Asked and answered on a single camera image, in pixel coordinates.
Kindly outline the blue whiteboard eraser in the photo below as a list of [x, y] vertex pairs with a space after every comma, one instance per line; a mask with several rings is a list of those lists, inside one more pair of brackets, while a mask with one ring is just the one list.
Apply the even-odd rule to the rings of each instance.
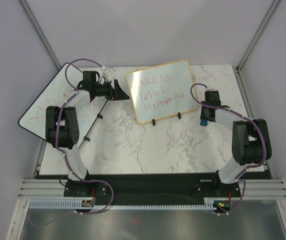
[[208, 122], [206, 120], [201, 120], [200, 125], [206, 127], [208, 125]]

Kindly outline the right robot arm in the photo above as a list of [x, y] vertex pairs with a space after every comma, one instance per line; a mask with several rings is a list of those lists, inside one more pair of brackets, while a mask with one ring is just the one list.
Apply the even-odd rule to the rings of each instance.
[[264, 119], [251, 119], [221, 105], [217, 90], [205, 91], [201, 102], [200, 125], [215, 122], [232, 132], [232, 157], [217, 171], [218, 180], [211, 185], [212, 193], [223, 197], [233, 184], [251, 168], [262, 166], [272, 156], [272, 148], [267, 122]]

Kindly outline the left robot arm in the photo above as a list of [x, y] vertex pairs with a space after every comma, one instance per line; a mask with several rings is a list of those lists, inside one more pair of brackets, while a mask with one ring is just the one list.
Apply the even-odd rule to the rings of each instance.
[[80, 129], [77, 118], [77, 108], [71, 103], [80, 103], [82, 97], [90, 102], [96, 97], [104, 97], [108, 101], [129, 100], [130, 96], [120, 87], [117, 79], [110, 81], [100, 76], [97, 71], [84, 71], [83, 79], [74, 86], [72, 95], [62, 106], [49, 106], [45, 112], [45, 140], [61, 153], [68, 179], [78, 181], [75, 191], [81, 197], [92, 193], [92, 184], [86, 180], [88, 170], [85, 167], [77, 143], [80, 139]]

